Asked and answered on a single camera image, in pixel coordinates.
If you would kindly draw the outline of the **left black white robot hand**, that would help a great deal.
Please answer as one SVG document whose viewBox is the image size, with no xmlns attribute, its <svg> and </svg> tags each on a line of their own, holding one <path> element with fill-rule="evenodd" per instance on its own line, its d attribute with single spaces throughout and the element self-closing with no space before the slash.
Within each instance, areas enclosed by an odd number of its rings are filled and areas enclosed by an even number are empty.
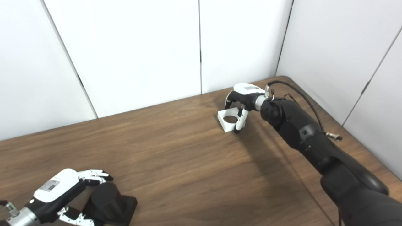
<svg viewBox="0 0 402 226">
<path fill-rule="evenodd" d="M 68 204 L 88 186 L 98 186 L 113 179 L 101 169 L 63 169 L 34 192 L 23 210 L 35 226 L 56 220 L 76 226 L 97 226 L 95 220 Z"/>
</svg>

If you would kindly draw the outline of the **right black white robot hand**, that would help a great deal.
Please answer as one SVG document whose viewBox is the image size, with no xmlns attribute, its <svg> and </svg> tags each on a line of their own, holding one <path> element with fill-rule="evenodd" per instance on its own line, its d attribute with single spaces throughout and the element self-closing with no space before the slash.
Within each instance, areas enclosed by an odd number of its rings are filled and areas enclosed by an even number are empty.
<svg viewBox="0 0 402 226">
<path fill-rule="evenodd" d="M 240 103 L 234 133 L 240 132 L 251 111 L 260 111 L 262 103 L 267 97 L 267 92 L 264 89 L 251 83 L 238 83 L 234 85 L 233 90 L 229 92 L 225 99 L 225 110 L 230 109 L 234 102 Z"/>
</svg>

